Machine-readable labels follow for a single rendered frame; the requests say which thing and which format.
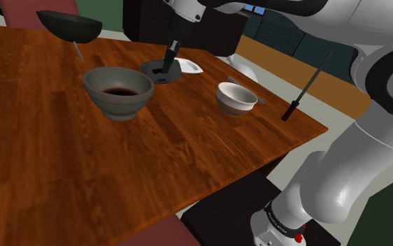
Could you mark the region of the dark cabinet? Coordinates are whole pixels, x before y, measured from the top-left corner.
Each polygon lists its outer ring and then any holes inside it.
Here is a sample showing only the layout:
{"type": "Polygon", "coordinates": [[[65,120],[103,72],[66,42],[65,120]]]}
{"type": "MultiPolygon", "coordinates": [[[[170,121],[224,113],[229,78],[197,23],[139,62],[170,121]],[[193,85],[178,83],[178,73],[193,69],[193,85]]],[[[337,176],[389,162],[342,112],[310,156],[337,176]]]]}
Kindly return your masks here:
{"type": "MultiPolygon", "coordinates": [[[[131,41],[167,45],[171,14],[171,7],[163,0],[123,0],[122,29],[131,41]]],[[[208,8],[181,46],[228,57],[235,53],[248,19],[241,12],[225,14],[208,8]]]]}

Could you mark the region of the white plate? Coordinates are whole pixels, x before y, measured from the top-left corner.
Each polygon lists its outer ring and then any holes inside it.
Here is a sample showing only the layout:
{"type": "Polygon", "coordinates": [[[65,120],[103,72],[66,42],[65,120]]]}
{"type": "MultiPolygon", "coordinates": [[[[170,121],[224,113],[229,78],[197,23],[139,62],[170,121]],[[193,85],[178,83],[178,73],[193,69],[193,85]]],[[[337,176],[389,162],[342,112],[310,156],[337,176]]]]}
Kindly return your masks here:
{"type": "Polygon", "coordinates": [[[202,73],[203,70],[193,61],[184,58],[176,57],[175,60],[179,62],[182,73],[202,73]]]}

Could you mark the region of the dark grey flat tray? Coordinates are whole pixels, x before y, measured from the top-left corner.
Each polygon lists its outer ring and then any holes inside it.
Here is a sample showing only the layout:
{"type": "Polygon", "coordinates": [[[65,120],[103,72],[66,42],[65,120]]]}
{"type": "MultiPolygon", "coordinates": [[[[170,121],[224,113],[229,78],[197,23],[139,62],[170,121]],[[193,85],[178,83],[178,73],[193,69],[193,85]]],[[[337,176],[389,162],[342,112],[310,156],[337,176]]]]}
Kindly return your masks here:
{"type": "Polygon", "coordinates": [[[174,82],[182,78],[182,71],[179,62],[175,59],[167,73],[163,73],[163,60],[147,61],[140,65],[140,71],[150,77],[154,84],[165,84],[174,82]]]}

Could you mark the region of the white and brown bowl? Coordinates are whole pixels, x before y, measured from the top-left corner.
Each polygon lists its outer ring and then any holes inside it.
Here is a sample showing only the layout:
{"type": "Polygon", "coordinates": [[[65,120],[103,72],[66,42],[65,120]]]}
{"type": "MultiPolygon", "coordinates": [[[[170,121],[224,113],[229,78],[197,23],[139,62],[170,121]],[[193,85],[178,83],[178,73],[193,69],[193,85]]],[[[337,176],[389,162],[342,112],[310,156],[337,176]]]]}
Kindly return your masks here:
{"type": "Polygon", "coordinates": [[[258,102],[257,96],[241,85],[221,82],[216,91],[218,108],[225,114],[240,117],[250,112],[258,102]]]}

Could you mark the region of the grey bowl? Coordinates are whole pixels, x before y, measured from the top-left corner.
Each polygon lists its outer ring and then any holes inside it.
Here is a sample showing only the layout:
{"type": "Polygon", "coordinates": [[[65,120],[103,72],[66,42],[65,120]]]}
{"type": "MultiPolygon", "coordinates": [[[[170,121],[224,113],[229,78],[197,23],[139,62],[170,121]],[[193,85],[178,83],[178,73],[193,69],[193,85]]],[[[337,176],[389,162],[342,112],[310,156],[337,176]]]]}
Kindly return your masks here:
{"type": "Polygon", "coordinates": [[[82,83],[93,103],[114,121],[133,119],[154,93],[151,78],[123,67],[93,68],[84,73],[82,83]]]}

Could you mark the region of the black bowl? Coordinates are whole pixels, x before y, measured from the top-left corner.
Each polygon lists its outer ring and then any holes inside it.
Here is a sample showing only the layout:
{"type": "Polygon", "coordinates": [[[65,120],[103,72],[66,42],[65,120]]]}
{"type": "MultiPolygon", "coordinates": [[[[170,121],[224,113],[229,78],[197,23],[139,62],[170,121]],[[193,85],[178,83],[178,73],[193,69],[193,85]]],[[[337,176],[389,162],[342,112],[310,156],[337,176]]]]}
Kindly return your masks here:
{"type": "Polygon", "coordinates": [[[79,15],[51,10],[38,10],[36,14],[50,33],[71,43],[89,43],[100,35],[103,28],[102,22],[79,15]]]}

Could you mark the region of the dark teal sofa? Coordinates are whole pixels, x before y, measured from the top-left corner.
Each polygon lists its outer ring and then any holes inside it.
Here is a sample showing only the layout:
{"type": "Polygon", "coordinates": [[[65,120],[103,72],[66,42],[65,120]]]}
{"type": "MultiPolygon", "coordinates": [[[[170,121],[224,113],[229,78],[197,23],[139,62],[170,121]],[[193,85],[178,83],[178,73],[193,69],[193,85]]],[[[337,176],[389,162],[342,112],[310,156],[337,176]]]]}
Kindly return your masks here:
{"type": "Polygon", "coordinates": [[[312,36],[272,10],[247,5],[242,11],[249,16],[243,35],[314,67],[331,52],[324,72],[353,83],[349,63],[354,48],[312,36]]]}

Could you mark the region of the black honing rod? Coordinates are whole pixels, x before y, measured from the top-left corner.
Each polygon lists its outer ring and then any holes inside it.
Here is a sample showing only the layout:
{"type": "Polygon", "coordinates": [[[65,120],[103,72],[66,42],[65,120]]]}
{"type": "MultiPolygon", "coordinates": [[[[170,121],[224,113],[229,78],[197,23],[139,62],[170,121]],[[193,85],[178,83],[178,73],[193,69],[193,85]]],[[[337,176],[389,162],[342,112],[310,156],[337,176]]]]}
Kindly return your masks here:
{"type": "Polygon", "coordinates": [[[306,86],[304,87],[304,89],[301,91],[301,93],[299,94],[299,96],[291,102],[290,106],[288,107],[288,109],[285,111],[285,113],[283,114],[283,116],[281,117],[281,119],[283,121],[287,121],[289,119],[289,117],[291,116],[291,114],[294,112],[294,110],[297,108],[297,106],[299,105],[300,100],[302,99],[302,97],[305,95],[305,93],[308,91],[309,87],[312,85],[312,83],[314,82],[314,80],[318,77],[318,75],[320,74],[320,72],[323,70],[325,64],[327,63],[327,61],[329,60],[329,58],[332,56],[332,51],[330,51],[328,53],[328,55],[326,56],[326,58],[324,59],[324,61],[321,63],[321,65],[318,67],[318,69],[316,70],[316,72],[313,74],[313,76],[311,77],[311,79],[307,82],[306,86]]]}

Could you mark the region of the red chair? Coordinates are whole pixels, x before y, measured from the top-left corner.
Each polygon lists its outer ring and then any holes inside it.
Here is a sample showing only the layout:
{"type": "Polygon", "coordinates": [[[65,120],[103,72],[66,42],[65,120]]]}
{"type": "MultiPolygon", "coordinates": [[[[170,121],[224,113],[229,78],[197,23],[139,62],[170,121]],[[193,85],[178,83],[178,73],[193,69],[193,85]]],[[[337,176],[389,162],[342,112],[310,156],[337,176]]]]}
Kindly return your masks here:
{"type": "Polygon", "coordinates": [[[176,215],[150,226],[117,246],[201,246],[176,215]]]}
{"type": "Polygon", "coordinates": [[[79,15],[76,0],[0,0],[7,27],[47,31],[36,12],[52,10],[79,15]]]}

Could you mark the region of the wooden table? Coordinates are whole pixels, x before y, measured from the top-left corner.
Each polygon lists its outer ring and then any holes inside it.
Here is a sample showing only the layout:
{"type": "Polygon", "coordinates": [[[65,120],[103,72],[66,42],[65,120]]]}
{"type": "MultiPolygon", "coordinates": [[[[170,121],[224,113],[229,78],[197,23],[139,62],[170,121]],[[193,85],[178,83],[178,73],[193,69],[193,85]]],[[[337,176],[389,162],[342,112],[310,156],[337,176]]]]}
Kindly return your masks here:
{"type": "Polygon", "coordinates": [[[130,121],[104,117],[82,86],[99,66],[139,69],[162,45],[98,38],[76,49],[46,31],[0,27],[0,246],[115,246],[326,131],[204,50],[203,70],[155,86],[130,121]],[[259,101],[216,102],[234,78],[259,101]]]}

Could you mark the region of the dark robot stand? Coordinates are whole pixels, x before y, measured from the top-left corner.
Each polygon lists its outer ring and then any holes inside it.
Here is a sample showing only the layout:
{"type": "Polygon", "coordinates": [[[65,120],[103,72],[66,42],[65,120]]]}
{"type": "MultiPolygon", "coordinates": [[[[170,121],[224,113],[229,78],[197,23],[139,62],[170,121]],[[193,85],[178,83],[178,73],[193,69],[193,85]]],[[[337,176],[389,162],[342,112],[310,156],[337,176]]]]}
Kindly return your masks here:
{"type": "Polygon", "coordinates": [[[202,246],[255,246],[251,215],[280,193],[254,171],[198,201],[181,221],[202,246]]]}

